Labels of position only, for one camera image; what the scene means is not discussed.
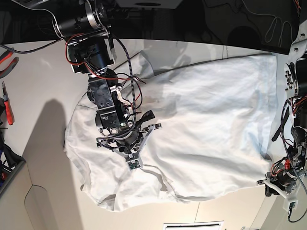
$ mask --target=white table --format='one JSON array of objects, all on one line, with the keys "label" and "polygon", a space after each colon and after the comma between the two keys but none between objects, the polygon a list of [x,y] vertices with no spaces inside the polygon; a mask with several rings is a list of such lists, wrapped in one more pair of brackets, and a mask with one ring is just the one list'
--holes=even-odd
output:
[{"label": "white table", "polygon": [[[46,44],[14,44],[18,50],[29,50]],[[154,70],[203,61],[245,56],[261,51],[197,43],[123,40],[130,56],[142,51]],[[121,47],[115,43],[117,63],[125,61]],[[162,204],[131,208],[123,213],[100,209],[80,191],[81,183],[74,166],[63,152],[63,134],[75,105],[87,89],[86,75],[74,74],[64,56],[65,44],[59,42],[20,58],[16,68],[5,77],[15,123],[5,131],[5,141],[27,160],[31,181],[43,186],[49,195],[58,229],[162,229],[163,223],[224,220],[227,230],[248,229],[257,213],[261,222],[274,198],[264,199],[264,188],[244,189],[216,200],[189,205]],[[285,100],[283,65],[287,56],[277,55],[278,111],[271,135],[280,122]],[[270,143],[268,154],[279,159],[285,152],[280,140]]]}]

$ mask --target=wrinkled fabric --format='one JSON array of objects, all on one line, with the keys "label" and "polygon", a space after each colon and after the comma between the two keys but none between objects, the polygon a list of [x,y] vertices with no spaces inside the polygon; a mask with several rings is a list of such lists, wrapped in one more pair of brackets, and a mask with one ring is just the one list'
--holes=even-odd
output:
[{"label": "wrinkled fabric", "polygon": [[[85,95],[66,129],[65,149],[83,191],[111,211],[148,203],[205,201],[256,186],[276,113],[276,57],[231,58],[154,76],[142,55],[132,59],[143,93],[141,111],[161,123],[130,170],[116,153],[97,148],[96,106]],[[125,63],[115,72],[128,73]],[[131,100],[126,84],[123,94]]]}]

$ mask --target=pliers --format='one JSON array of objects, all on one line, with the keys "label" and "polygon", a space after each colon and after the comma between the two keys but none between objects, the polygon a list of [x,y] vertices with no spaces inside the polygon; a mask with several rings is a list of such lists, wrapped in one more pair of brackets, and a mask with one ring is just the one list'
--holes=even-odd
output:
[{"label": "pliers", "polygon": [[[4,62],[6,59],[10,58],[12,56],[13,52],[7,50],[5,51],[1,56],[0,56],[0,64],[2,62]],[[18,57],[15,57],[13,59],[13,61],[11,61],[11,63],[8,65],[7,68],[5,68],[4,70],[0,71],[0,79],[1,78],[4,78],[6,75],[8,75],[12,70],[13,68],[17,65],[19,61],[19,58]]]}]

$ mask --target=dark background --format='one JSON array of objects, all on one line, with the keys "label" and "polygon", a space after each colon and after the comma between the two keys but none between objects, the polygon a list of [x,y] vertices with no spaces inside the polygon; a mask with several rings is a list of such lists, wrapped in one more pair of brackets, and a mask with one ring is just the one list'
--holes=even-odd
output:
[{"label": "dark background", "polygon": [[[119,38],[175,40],[212,43],[261,49],[288,54],[296,38],[299,17],[292,0],[245,0],[250,11],[273,14],[292,25],[284,26],[279,47],[281,21],[278,19],[272,40],[265,42],[274,17],[257,16],[247,11],[242,0],[183,0],[174,10],[120,8],[106,4],[112,32]],[[0,43],[11,44],[56,40],[51,14],[33,11],[10,0],[0,2]]]}]

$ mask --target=wire cutter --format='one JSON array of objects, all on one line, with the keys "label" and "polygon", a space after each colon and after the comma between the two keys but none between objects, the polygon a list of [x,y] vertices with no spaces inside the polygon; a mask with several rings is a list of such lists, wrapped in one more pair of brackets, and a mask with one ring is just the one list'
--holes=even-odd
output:
[{"label": "wire cutter", "polygon": [[[10,58],[12,56],[13,52],[7,50],[5,51],[1,56],[0,56],[0,64],[2,62],[4,62],[5,60],[7,60],[8,58]],[[13,61],[10,62],[10,64],[8,65],[7,68],[5,68],[4,70],[0,71],[0,79],[1,78],[4,78],[6,75],[8,75],[12,70],[13,68],[17,65],[19,61],[19,58],[18,57],[15,57],[13,59]]]}]

